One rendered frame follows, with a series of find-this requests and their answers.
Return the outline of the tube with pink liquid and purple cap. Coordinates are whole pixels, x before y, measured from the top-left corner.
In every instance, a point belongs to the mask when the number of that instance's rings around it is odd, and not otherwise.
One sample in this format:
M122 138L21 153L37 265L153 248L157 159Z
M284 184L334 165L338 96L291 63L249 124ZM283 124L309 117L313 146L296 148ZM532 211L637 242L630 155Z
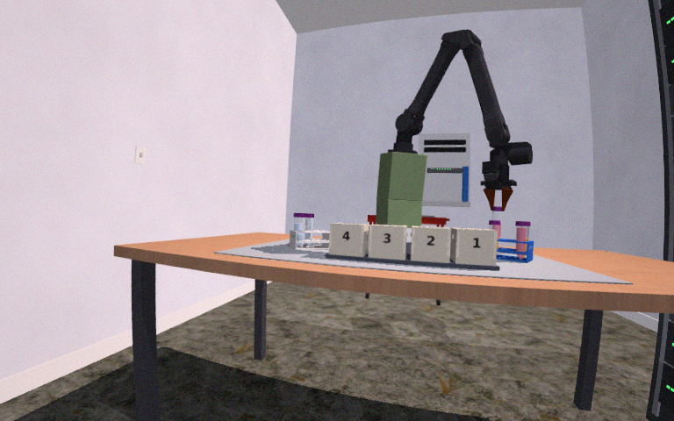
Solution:
M501 237L502 207L492 207L492 220L500 220L499 237Z

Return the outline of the grey flat mat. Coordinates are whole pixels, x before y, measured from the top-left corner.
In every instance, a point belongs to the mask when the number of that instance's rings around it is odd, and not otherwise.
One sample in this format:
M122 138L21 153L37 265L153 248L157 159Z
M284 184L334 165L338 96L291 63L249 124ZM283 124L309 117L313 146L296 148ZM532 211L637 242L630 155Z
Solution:
M329 253L329 249L295 250L289 247L289 240L290 239L284 239L266 243L273 248L259 244L217 251L213 253L347 268L367 268L436 275L461 275L537 281L590 282L633 285L632 282L622 281L607 275L577 268L537 255L533 255L533 260L529 261L528 263L510 260L496 260L496 265L500 266L499 271L466 268L440 268L358 260L329 259L326 258L326 254Z

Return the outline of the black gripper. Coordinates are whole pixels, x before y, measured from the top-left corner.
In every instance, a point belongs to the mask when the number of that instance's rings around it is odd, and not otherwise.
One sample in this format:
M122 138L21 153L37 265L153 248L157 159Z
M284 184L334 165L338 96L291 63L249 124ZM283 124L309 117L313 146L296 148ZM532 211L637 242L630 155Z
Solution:
M481 185L486 187L484 193L489 201L491 211L495 201L495 190L502 190L502 211L505 211L506 204L513 193L511 186L517 186L517 182L514 180L481 181Z

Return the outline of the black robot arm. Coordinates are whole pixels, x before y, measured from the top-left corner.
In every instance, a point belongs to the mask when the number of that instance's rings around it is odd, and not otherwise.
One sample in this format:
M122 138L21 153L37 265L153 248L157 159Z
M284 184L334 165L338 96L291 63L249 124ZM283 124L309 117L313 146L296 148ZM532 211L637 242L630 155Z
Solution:
M471 30L460 30L444 33L441 39L440 50L416 97L408 109L405 109L396 120L397 143L394 143L393 150L388 149L388 153L418 153L413 151L412 136L422 131L425 110L451 61L459 50L462 50L483 114L486 138L490 147L496 148L490 151L490 161L482 162L484 180L509 180L508 161L511 165L531 164L533 161L532 145L528 142L508 143L511 138L510 132L499 107L480 38Z

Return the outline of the white tube rack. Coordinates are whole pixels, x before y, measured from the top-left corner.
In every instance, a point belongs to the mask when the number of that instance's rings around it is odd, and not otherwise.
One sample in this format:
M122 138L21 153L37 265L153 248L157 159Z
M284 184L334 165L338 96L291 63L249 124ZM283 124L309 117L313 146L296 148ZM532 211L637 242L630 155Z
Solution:
M297 233L322 233L322 239L306 239L297 240ZM322 245L303 245L297 246L297 243L322 243ZM290 247L295 250L324 250L329 249L329 232L328 231L305 231L297 232L290 230Z

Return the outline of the blue tube rack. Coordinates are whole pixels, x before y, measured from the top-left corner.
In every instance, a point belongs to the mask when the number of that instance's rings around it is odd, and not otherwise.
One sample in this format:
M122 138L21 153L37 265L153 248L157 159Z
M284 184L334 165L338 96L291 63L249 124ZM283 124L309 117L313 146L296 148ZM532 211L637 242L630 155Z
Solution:
M526 252L516 252L515 249L513 249L513 248L499 247L499 249L497 249L497 252L499 252L499 253L523 254L523 255L526 255L527 257L522 258L520 260L516 256L508 256L508 255L497 254L497 260L510 260L510 261L526 262L526 263L533 260L533 251L534 251L534 242L533 241L519 242L519 241L516 241L516 239L498 239L498 241L527 244L527 251Z

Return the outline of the beige bucket adapter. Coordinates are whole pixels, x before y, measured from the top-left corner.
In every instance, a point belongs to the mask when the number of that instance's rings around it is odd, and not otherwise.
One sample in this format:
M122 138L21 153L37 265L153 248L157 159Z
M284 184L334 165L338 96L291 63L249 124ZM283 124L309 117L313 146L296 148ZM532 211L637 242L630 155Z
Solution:
M449 263L451 229L412 226L411 260Z
M450 259L455 264L496 266L498 231L451 227Z
M369 252L369 224L330 223L329 254L364 257Z
M370 225L369 257L405 260L407 225Z

